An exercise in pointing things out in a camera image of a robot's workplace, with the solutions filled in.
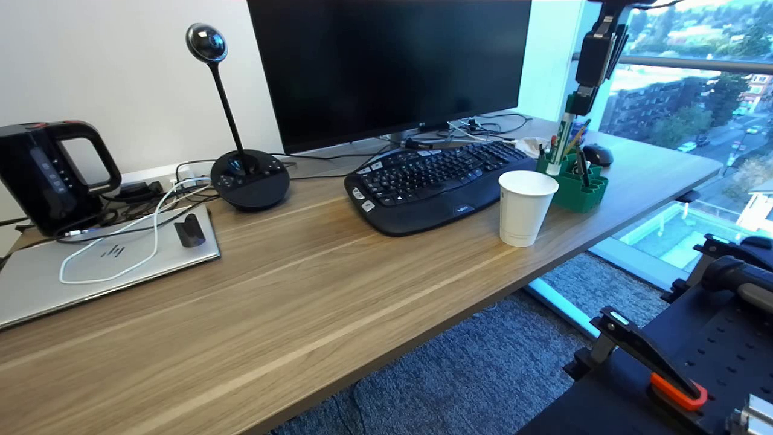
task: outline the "carpet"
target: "carpet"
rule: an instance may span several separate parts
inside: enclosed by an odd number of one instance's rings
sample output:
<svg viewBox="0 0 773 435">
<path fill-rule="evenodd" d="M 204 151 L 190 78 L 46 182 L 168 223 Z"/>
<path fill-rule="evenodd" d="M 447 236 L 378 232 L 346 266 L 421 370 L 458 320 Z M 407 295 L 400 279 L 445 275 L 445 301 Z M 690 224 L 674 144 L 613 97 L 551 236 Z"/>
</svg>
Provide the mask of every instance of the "carpet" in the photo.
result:
<svg viewBox="0 0 773 435">
<path fill-rule="evenodd" d="M 639 327 L 666 306 L 659 290 L 592 254 L 544 277 L 584 312 L 610 304 Z M 573 383 L 563 365 L 582 345 L 586 341 L 553 312 L 514 291 L 273 432 L 517 432 Z"/>
</svg>

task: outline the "desk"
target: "desk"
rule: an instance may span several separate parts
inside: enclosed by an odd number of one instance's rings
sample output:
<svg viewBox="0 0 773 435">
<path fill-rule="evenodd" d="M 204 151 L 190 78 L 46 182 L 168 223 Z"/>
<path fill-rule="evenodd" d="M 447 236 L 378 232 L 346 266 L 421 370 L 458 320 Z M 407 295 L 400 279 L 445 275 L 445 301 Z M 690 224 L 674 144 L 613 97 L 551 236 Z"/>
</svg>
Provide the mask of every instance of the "desk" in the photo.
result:
<svg viewBox="0 0 773 435">
<path fill-rule="evenodd" d="M 549 213 L 528 248 L 497 240 L 497 204 L 376 233 L 338 179 L 293 184 L 258 214 L 214 201 L 219 260 L 0 334 L 2 429 L 267 429 L 717 172 L 601 143 L 616 151 L 601 208 Z"/>
</svg>

